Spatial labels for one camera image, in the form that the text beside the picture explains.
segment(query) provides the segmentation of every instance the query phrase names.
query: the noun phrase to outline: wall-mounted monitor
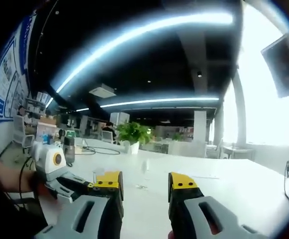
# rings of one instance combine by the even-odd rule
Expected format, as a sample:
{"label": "wall-mounted monitor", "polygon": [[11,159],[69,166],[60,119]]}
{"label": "wall-mounted monitor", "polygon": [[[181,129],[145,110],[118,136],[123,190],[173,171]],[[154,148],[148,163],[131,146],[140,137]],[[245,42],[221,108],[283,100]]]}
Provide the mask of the wall-mounted monitor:
{"label": "wall-mounted monitor", "polygon": [[278,97],[289,96],[289,39],[287,35],[262,50],[262,55],[274,79]]}

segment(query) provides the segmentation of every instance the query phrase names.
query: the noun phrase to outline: white chair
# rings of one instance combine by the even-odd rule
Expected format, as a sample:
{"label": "white chair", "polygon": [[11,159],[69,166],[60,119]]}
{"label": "white chair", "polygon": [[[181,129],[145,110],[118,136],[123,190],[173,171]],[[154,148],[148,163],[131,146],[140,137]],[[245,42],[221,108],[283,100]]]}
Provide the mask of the white chair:
{"label": "white chair", "polygon": [[113,140],[113,134],[111,131],[105,131],[102,130],[101,131],[101,140],[104,142],[108,142],[108,143],[114,143],[115,140]]}
{"label": "white chair", "polygon": [[20,144],[23,149],[23,153],[25,154],[25,149],[29,150],[33,145],[35,135],[26,135],[24,117],[22,116],[14,116],[13,125],[14,129],[12,141],[16,144]]}
{"label": "white chair", "polygon": [[172,141],[169,144],[168,154],[186,157],[206,158],[206,142]]}
{"label": "white chair", "polygon": [[206,156],[207,158],[220,158],[222,152],[223,139],[220,140],[216,149],[207,149]]}

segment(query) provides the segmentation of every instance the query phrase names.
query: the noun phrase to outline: green plant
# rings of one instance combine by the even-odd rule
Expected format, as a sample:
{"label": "green plant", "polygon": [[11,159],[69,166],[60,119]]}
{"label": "green plant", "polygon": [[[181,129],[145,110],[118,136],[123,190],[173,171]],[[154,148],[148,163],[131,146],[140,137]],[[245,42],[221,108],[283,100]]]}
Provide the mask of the green plant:
{"label": "green plant", "polygon": [[175,133],[172,137],[172,140],[180,141],[182,140],[182,135],[180,135],[179,133]]}
{"label": "green plant", "polygon": [[151,139],[151,134],[148,134],[148,127],[137,122],[120,124],[117,130],[119,131],[119,140],[129,141],[131,145],[136,142],[146,144]]}

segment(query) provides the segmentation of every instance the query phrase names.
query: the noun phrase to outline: gray gripper housing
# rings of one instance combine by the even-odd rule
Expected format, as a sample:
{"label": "gray gripper housing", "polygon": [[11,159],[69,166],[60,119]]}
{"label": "gray gripper housing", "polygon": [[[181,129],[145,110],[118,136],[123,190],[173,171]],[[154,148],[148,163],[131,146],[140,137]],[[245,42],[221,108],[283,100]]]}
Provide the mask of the gray gripper housing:
{"label": "gray gripper housing", "polygon": [[[187,199],[184,204],[191,216],[197,239],[267,239],[247,226],[239,226],[237,217],[212,197]],[[213,235],[202,208],[215,220],[220,232]]]}
{"label": "gray gripper housing", "polygon": [[56,225],[49,225],[35,239],[97,239],[100,221],[109,201],[106,197],[83,195],[66,204]]}

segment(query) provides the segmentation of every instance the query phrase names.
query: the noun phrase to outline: ceiling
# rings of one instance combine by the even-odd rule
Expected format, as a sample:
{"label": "ceiling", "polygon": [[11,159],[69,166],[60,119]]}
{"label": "ceiling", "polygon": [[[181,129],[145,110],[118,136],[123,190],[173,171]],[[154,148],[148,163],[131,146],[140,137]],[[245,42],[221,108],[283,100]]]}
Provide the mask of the ceiling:
{"label": "ceiling", "polygon": [[[57,88],[84,59],[128,29],[166,16],[207,10],[232,14],[233,24],[185,24],[145,33],[98,58],[56,94]],[[55,99],[51,110],[58,105],[69,110],[89,108],[90,111],[81,113],[104,120],[110,112],[125,110],[135,120],[146,118],[159,122],[168,118],[185,124],[186,119],[192,119],[194,109],[169,107],[208,107],[211,110],[207,110],[207,119],[212,120],[236,70],[241,16],[239,0],[123,0],[110,3],[52,0],[38,13],[32,32],[29,49],[31,91],[33,95],[37,91],[47,91]],[[101,99],[89,93],[101,83],[115,89],[116,96]],[[145,105],[133,109],[99,107],[136,100],[201,96],[218,97],[219,101]],[[152,107],[168,109],[148,109]]]}

